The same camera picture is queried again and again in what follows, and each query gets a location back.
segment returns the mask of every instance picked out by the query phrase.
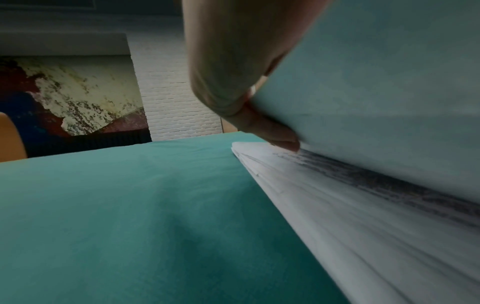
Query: mural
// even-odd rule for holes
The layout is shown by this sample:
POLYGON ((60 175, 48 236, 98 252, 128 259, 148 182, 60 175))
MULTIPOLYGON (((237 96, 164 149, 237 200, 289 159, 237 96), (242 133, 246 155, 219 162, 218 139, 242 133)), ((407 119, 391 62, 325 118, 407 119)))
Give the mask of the mural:
POLYGON ((25 144, 148 128, 130 56, 0 58, 0 112, 25 144))

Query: wooden chair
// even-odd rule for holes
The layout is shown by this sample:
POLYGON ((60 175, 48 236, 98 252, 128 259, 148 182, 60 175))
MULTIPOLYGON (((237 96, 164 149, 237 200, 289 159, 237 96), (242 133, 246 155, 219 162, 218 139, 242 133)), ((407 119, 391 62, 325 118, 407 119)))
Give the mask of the wooden chair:
POLYGON ((14 123, 0 113, 0 163, 27 158, 24 144, 14 123))

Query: teal fabric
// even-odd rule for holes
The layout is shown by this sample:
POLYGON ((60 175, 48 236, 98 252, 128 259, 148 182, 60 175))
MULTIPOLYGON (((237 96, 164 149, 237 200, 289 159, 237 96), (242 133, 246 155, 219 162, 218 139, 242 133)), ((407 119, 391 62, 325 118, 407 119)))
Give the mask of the teal fabric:
POLYGON ((231 133, 0 164, 0 303, 347 303, 231 133))

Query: human hand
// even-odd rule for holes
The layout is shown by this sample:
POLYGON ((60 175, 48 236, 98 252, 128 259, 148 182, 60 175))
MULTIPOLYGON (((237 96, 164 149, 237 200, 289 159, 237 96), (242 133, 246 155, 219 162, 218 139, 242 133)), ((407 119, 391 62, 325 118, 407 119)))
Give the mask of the human hand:
POLYGON ((249 102, 250 87, 270 74, 327 0, 183 0, 190 84, 197 98, 239 130, 292 151, 288 127, 249 102))

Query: dark ceiling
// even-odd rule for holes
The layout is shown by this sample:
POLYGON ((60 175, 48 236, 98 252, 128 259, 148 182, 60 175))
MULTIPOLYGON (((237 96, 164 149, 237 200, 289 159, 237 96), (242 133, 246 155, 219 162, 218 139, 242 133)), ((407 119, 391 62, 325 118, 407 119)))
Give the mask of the dark ceiling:
POLYGON ((0 0, 0 9, 181 16, 180 0, 0 0))

